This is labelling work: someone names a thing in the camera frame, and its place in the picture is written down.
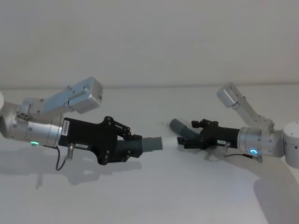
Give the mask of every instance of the gray hose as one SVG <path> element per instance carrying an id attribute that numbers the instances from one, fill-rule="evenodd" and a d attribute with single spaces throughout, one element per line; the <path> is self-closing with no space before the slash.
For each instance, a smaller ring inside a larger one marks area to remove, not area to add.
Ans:
<path id="1" fill-rule="evenodd" d="M 162 150 L 162 138 L 142 138 L 137 140 L 118 140 L 116 152 L 132 151 L 132 157 L 139 157 L 142 153 Z"/>
<path id="2" fill-rule="evenodd" d="M 181 135 L 187 139 L 198 139 L 199 134 L 189 129 L 186 125 L 180 122 L 178 119 L 173 119 L 169 124 L 171 130 L 174 133 Z"/>

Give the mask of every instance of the white label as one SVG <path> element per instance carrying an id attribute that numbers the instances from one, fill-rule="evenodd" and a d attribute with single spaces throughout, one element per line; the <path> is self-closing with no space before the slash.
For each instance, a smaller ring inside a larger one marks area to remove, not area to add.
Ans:
<path id="1" fill-rule="evenodd" d="M 62 126 L 61 135 L 67 136 L 67 133 L 69 132 L 69 125 L 70 122 L 68 120 L 64 120 L 64 125 Z"/>
<path id="2" fill-rule="evenodd" d="M 226 145 L 226 141 L 217 140 L 218 144 Z"/>
<path id="3" fill-rule="evenodd" d="M 76 144 L 75 147 L 79 147 L 79 148 L 88 148 L 87 145 L 81 145 L 81 144 Z"/>

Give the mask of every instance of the white table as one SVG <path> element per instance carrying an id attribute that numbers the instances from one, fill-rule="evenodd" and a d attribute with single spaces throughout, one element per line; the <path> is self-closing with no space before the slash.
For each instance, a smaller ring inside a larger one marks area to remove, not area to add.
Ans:
<path id="1" fill-rule="evenodd" d="M 242 86 L 255 110 L 281 129 L 299 119 L 299 85 Z M 107 89 L 99 109 L 69 117 L 99 123 L 107 115 L 144 137 L 165 138 L 164 151 L 127 163 L 100 166 L 75 150 L 55 170 L 57 151 L 1 137 L 1 223 L 71 224 L 297 224 L 299 170 L 284 159 L 258 164 L 223 151 L 184 150 L 171 144 L 173 118 L 203 118 L 220 126 L 245 124 L 216 97 L 218 87 Z M 56 91 L 3 91 L 7 101 L 47 97 Z"/>

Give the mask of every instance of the robotic arm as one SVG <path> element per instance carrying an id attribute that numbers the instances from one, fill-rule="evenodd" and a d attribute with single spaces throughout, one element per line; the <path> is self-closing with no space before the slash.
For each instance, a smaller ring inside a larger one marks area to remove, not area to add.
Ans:
<path id="1" fill-rule="evenodd" d="M 100 124 L 63 117 L 65 112 L 82 114 L 99 107 L 102 92 L 102 85 L 90 77 L 47 99 L 26 98 L 22 105 L 4 101 L 0 93 L 0 132 L 5 138 L 56 148 L 58 152 L 58 145 L 68 147 L 64 162 L 72 160 L 74 148 L 93 152 L 101 165 L 162 150 L 161 138 L 132 135 L 129 127 L 111 117 Z"/>
<path id="2" fill-rule="evenodd" d="M 262 155 L 282 157 L 295 168 L 299 168 L 299 122 L 287 124 L 283 130 L 275 130 L 274 122 L 258 115 L 233 83 L 228 83 L 217 92 L 226 107 L 237 111 L 249 127 L 233 129 L 219 127 L 217 121 L 192 121 L 195 128 L 203 128 L 200 134 L 188 129 L 178 120 L 170 127 L 177 134 L 178 143 L 185 148 L 207 149 L 210 146 L 238 148 L 243 156 L 262 162 Z"/>

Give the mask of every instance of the metal bracket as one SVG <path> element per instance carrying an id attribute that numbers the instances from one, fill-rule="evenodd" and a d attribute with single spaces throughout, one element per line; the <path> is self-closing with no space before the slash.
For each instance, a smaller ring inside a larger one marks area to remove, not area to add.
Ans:
<path id="1" fill-rule="evenodd" d="M 100 106 L 102 94 L 103 86 L 90 77 L 47 99 L 24 99 L 19 118 L 28 120 L 35 116 L 55 117 L 73 111 L 85 113 Z"/>
<path id="2" fill-rule="evenodd" d="M 270 133 L 274 132 L 274 122 L 271 119 L 258 115 L 233 83 L 224 85 L 217 92 L 217 96 L 227 108 L 232 107 L 236 110 L 250 127 L 260 128 Z"/>

